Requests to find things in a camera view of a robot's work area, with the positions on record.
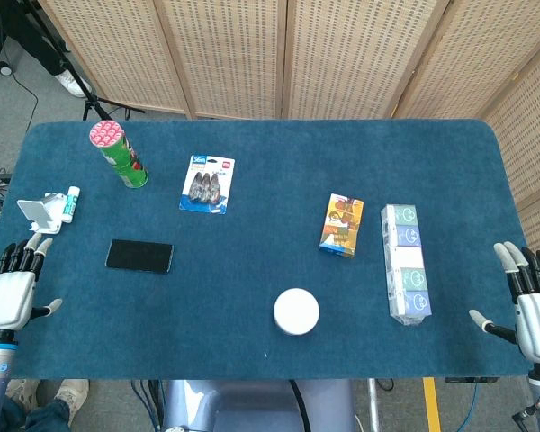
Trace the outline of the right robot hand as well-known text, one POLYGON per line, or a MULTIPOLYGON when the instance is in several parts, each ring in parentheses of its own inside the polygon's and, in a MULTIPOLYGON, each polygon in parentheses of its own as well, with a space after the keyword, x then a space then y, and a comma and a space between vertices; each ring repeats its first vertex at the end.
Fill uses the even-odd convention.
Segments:
POLYGON ((540 365, 540 250, 506 241, 493 246, 507 277, 515 312, 515 328, 504 328, 470 310, 472 321, 485 333, 518 346, 522 355, 540 365))

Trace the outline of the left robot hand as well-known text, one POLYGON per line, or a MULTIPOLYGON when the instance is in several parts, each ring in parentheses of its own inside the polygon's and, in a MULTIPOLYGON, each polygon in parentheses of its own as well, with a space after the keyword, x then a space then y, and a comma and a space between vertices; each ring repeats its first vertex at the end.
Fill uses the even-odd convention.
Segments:
POLYGON ((0 330, 18 331, 30 320, 55 313, 63 301, 53 300, 46 306, 33 305, 36 284, 40 279, 52 238, 40 233, 8 245, 0 256, 0 330))

